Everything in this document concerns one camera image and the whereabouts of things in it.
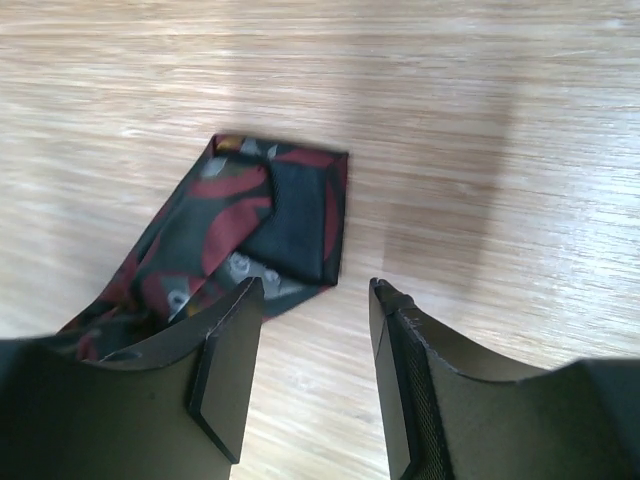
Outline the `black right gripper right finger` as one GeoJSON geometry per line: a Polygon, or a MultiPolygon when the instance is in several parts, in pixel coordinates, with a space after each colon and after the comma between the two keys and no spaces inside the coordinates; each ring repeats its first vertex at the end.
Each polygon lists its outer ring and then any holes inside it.
{"type": "Polygon", "coordinates": [[[635,479],[639,363],[540,369],[369,285],[369,325],[394,479],[635,479]]]}

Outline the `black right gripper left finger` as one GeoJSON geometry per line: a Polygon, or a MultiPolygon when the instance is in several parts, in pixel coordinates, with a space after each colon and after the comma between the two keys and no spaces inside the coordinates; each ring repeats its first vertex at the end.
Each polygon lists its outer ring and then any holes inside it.
{"type": "Polygon", "coordinates": [[[1,344],[5,479],[226,479],[241,455],[262,325],[257,278],[101,361],[51,337],[1,344]]]}

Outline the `dark red patterned tie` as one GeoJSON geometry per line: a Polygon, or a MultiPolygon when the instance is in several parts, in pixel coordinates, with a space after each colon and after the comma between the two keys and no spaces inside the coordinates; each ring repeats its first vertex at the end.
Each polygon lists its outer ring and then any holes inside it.
{"type": "Polygon", "coordinates": [[[265,318],[336,286],[346,218],[344,151],[217,134],[104,290],[55,336],[95,361],[206,309],[248,278],[265,318]]]}

